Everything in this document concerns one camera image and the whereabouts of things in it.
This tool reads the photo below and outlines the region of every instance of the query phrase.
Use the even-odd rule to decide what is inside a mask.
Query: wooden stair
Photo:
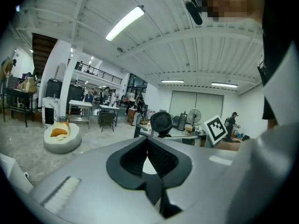
[[[32,34],[34,74],[42,78],[47,60],[57,42],[57,39],[45,35]]]

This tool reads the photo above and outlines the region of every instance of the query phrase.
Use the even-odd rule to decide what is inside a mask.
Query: electric fan
[[[190,120],[190,122],[192,122],[192,127],[194,126],[194,123],[197,123],[200,121],[201,119],[201,113],[199,110],[197,109],[193,109],[189,112],[188,114],[188,118]]]
[[[168,133],[172,128],[172,118],[167,112],[154,113],[150,117],[150,125],[153,131],[159,133],[160,138],[171,137]]]

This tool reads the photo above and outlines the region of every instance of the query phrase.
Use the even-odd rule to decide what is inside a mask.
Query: light fixture
[[[227,84],[227,83],[218,83],[218,82],[212,82],[212,85],[232,87],[232,88],[237,88],[238,87],[237,84]]]
[[[136,19],[144,15],[144,10],[141,6],[135,7],[131,12],[125,15],[105,37],[106,40],[112,41],[123,29],[134,22]]]
[[[163,83],[184,83],[183,80],[161,80]]]

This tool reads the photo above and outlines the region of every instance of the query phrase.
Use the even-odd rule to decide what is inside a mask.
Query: railing
[[[121,84],[121,82],[122,82],[122,79],[120,79],[119,77],[116,77],[107,72],[104,72],[102,70],[94,68],[90,65],[83,64],[81,62],[77,62],[75,70],[79,70],[79,71],[85,72],[87,74],[94,75],[96,77],[99,77],[99,78],[102,78],[102,79],[105,79],[105,80],[108,80],[108,81],[111,81],[111,82],[114,82],[117,84]]]

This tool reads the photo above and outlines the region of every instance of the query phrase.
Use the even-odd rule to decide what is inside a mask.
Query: gray floor
[[[96,114],[96,107],[93,108],[93,114]],[[82,132],[81,145],[67,154],[53,154],[43,145],[43,128],[38,122],[28,121],[28,127],[25,127],[23,121],[11,119],[6,116],[6,122],[3,122],[3,116],[0,115],[0,153],[16,159],[23,171],[29,173],[29,179],[36,184],[55,169],[66,164],[77,155],[116,142],[131,139],[134,136],[135,128],[126,122],[125,110],[121,110],[118,118],[117,127],[105,127],[101,129],[97,124],[97,116],[91,117],[90,128],[86,123],[78,122]],[[171,135],[180,136],[183,132],[172,129]]]

